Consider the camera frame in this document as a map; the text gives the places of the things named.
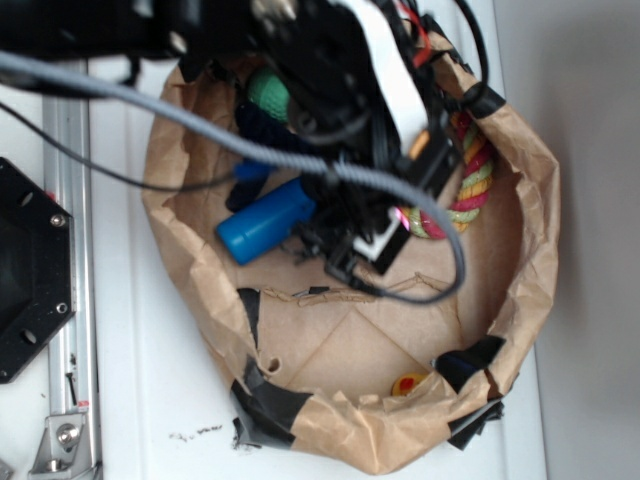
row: green ball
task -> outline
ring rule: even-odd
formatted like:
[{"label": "green ball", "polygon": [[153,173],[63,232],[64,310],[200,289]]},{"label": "green ball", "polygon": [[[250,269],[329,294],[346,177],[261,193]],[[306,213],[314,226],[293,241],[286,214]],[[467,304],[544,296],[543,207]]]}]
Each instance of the green ball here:
[{"label": "green ball", "polygon": [[247,96],[279,122],[288,122],[289,91],[270,67],[262,67],[251,75]]}]

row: blue plastic bottle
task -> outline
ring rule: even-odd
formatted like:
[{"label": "blue plastic bottle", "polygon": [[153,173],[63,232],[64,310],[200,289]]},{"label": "blue plastic bottle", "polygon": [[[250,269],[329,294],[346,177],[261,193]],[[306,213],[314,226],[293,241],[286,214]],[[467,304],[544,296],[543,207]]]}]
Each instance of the blue plastic bottle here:
[{"label": "blue plastic bottle", "polygon": [[316,202],[295,178],[229,217],[216,231],[236,262],[245,265],[282,243],[315,208]]}]

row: brown paper bag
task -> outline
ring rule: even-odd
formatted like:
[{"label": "brown paper bag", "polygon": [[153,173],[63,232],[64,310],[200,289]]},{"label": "brown paper bag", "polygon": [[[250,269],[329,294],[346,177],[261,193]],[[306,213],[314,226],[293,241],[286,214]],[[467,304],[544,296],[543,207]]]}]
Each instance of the brown paper bag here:
[{"label": "brown paper bag", "polygon": [[[454,60],[446,40],[433,35],[432,43],[445,52],[434,62],[440,86],[460,97],[477,80]],[[257,62],[227,66],[244,81]],[[176,69],[162,97],[236,129],[235,91],[221,81],[203,74],[185,84]],[[536,134],[496,95],[472,113],[500,154],[494,185],[462,235],[464,287],[426,308],[350,291],[325,275],[320,260],[296,266],[278,249],[239,267],[214,234],[230,215],[224,201],[231,185],[144,192],[166,269],[234,393],[241,439],[387,473],[449,439],[510,390],[553,301],[559,169]],[[203,182],[239,160],[157,118],[145,180]],[[268,188],[285,176],[272,175]],[[412,238],[389,272],[371,280],[415,296],[433,294],[453,279],[448,248]],[[294,296],[313,286],[330,290]],[[408,372],[429,375],[409,395],[391,397],[394,381]]]}]

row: black cable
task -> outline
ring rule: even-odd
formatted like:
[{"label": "black cable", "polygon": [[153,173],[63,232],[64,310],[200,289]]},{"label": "black cable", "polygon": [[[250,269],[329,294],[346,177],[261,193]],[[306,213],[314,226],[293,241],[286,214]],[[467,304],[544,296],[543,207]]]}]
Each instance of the black cable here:
[{"label": "black cable", "polygon": [[416,16],[418,18],[420,18],[420,14],[418,13],[418,4],[416,3],[416,0],[406,0],[405,1],[405,5],[413,12],[416,14]]},{"label": "black cable", "polygon": [[457,290],[458,288],[460,288],[464,282],[464,276],[464,266],[462,268],[462,272],[460,272],[458,271],[458,266],[456,265],[456,276],[453,280],[453,283],[442,292],[427,298],[408,297],[406,295],[396,293],[386,288],[376,287],[375,285],[371,285],[370,283],[365,282],[362,278],[355,275],[351,276],[348,285],[351,288],[355,288],[356,290],[360,290],[361,292],[366,293],[367,295],[372,295],[374,297],[391,298],[393,300],[410,303],[412,305],[431,305],[449,297],[451,295],[449,293],[449,290]]},{"label": "black cable", "polygon": [[466,2],[466,0],[454,0],[458,8],[464,15],[464,18],[467,20],[469,24],[469,28],[471,29],[471,34],[473,35],[473,40],[476,44],[476,49],[478,50],[478,60],[480,61],[480,88],[477,89],[473,97],[463,99],[460,101],[460,107],[462,108],[471,108],[485,96],[487,93],[487,89],[489,88],[489,55],[487,53],[487,47],[484,43],[484,38],[482,36],[482,30],[480,29],[480,24],[476,19],[471,7]]},{"label": "black cable", "polygon": [[109,170],[109,169],[107,169],[107,168],[105,168],[105,167],[103,167],[101,165],[98,165],[97,163],[93,163],[88,158],[85,158],[82,155],[74,152],[73,150],[65,147],[60,142],[58,142],[55,138],[51,137],[48,133],[46,133],[41,128],[39,128],[38,126],[33,124],[31,121],[29,121],[29,119],[25,118],[22,114],[20,114],[19,112],[17,112],[13,108],[11,108],[9,105],[3,103],[2,101],[0,101],[0,109],[4,110],[9,115],[14,117],[16,120],[20,121],[23,125],[25,125],[27,128],[29,128],[32,132],[35,132],[37,135],[42,137],[42,139],[45,142],[49,143],[54,148],[60,150],[62,153],[67,155],[72,160],[75,160],[76,162],[80,163],[81,165],[84,165],[87,168],[90,168],[91,170],[95,170],[97,172],[100,172],[100,173],[102,173],[102,174],[104,174],[104,175],[106,175],[108,177],[111,177],[111,178],[113,178],[115,180],[118,180],[118,181],[120,181],[122,183],[126,183],[127,185],[131,185],[133,187],[144,188],[145,190],[154,190],[154,191],[157,191],[157,192],[193,192],[193,191],[196,191],[196,190],[204,190],[204,189],[208,189],[208,188],[217,187],[218,185],[221,185],[221,184],[223,184],[225,182],[228,182],[230,180],[233,180],[235,178],[235,175],[232,172],[232,173],[229,173],[227,175],[223,175],[221,177],[215,178],[215,179],[213,179],[213,180],[211,180],[209,182],[194,183],[194,184],[190,184],[190,185],[183,185],[182,187],[169,187],[169,186],[166,186],[166,185],[154,185],[154,184],[150,184],[150,183],[146,183],[146,182],[140,182],[140,181],[135,180],[133,178],[127,177],[125,175],[122,175],[122,174],[120,174],[118,172],[114,172],[113,170]]},{"label": "black cable", "polygon": [[385,122],[385,109],[382,104],[376,104],[372,109],[371,118],[371,159],[373,167],[378,170],[387,170],[390,167],[389,139],[387,138],[387,125]]}]

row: black tape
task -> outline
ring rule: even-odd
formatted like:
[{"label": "black tape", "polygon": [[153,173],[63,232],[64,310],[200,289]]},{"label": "black tape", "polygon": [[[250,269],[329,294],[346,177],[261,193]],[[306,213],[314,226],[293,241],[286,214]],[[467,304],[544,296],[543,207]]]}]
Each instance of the black tape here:
[{"label": "black tape", "polygon": [[178,62],[178,68],[185,83],[194,82],[204,71],[208,58],[202,55],[184,55]]},{"label": "black tape", "polygon": [[440,355],[436,359],[436,370],[456,392],[460,392],[474,373],[489,366],[504,342],[502,338],[487,335],[466,350],[455,350]]},{"label": "black tape", "polygon": [[[464,100],[473,98],[479,89],[480,83],[476,83],[473,87],[466,91],[466,93],[464,94]],[[477,119],[487,118],[504,107],[506,103],[507,101],[502,98],[495,90],[487,87],[487,90],[480,98],[480,100],[468,107],[467,110],[469,110],[471,115],[473,115]]]},{"label": "black tape", "polygon": [[[436,370],[456,392],[460,392],[469,378],[477,371],[485,370],[493,362],[504,343],[503,338],[487,335],[466,350],[440,355],[435,363]],[[495,399],[479,410],[450,422],[449,443],[464,450],[474,435],[482,433],[487,421],[502,417],[502,411],[500,399]]]},{"label": "black tape", "polygon": [[234,421],[238,443],[290,448],[295,440],[291,427],[311,394],[269,383],[252,358],[247,362],[244,381],[249,393],[237,381],[231,386],[238,412]]},{"label": "black tape", "polygon": [[[440,35],[442,38],[444,38],[445,40],[447,40],[449,43],[453,45],[453,42],[449,40],[449,37],[447,37],[447,35],[444,33],[444,30],[442,30],[442,27],[440,26],[440,24],[436,22],[431,15],[429,14],[423,15],[421,17],[421,21],[422,21],[423,28],[427,32],[436,32],[438,35]],[[451,57],[451,59],[454,62],[456,62],[458,65],[460,65],[462,68],[464,68],[465,71],[469,73],[473,73],[469,64],[464,63],[464,60],[462,59],[462,55],[460,55],[460,52],[458,52],[458,50],[456,50],[455,47],[452,47],[450,50],[436,52],[435,54],[432,55],[430,61],[434,62],[435,60],[437,60],[438,58],[442,57],[445,54],[448,54]]]},{"label": "black tape", "polygon": [[321,295],[331,290],[329,287],[309,287],[309,295]]},{"label": "black tape", "polygon": [[260,318],[260,292],[253,288],[240,288],[238,289],[238,295],[244,305],[244,309],[247,311],[247,318],[249,319],[249,327],[253,334],[253,339],[258,346],[258,320]]},{"label": "black tape", "polygon": [[449,443],[458,450],[464,450],[475,435],[482,435],[484,426],[492,420],[499,420],[504,415],[504,404],[498,400],[467,416],[449,423],[452,437]]}]

